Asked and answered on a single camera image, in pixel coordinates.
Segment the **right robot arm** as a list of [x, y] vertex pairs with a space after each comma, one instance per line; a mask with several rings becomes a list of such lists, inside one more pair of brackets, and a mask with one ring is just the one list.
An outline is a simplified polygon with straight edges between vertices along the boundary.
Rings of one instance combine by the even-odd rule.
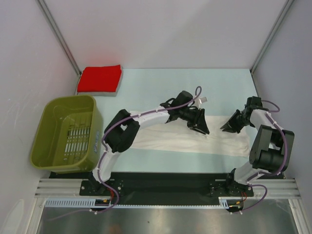
[[288, 167], [294, 142], [294, 132], [282, 128], [263, 107], [260, 97], [249, 97], [244, 110], [236, 110], [220, 128], [228, 133], [240, 133], [251, 126], [257, 135], [249, 152], [249, 161], [233, 169], [225, 180], [225, 191], [237, 195], [251, 188], [262, 176], [277, 176]]

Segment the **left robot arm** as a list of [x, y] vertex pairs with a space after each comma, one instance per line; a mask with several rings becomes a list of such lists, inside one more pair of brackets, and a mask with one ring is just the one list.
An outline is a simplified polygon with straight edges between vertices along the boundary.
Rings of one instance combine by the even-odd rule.
[[92, 171], [94, 180], [91, 190], [97, 195], [104, 194], [107, 189], [116, 192], [107, 181], [119, 155], [132, 146], [141, 129], [181, 119], [190, 130], [208, 135], [210, 131], [205, 120], [205, 110], [195, 106], [201, 92], [201, 86], [196, 88], [194, 96], [187, 91], [181, 91], [177, 97], [146, 112], [132, 114], [125, 109], [120, 110], [104, 130], [101, 140], [104, 152]]

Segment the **white t shirt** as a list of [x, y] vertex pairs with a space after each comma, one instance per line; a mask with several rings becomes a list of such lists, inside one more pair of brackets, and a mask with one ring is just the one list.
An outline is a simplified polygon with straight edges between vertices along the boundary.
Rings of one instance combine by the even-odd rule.
[[210, 133], [204, 135], [190, 130], [186, 121], [178, 119], [139, 130], [133, 149], [161, 150], [184, 153], [202, 153], [248, 157], [250, 137], [246, 130], [228, 133], [220, 129], [228, 116], [205, 116]]

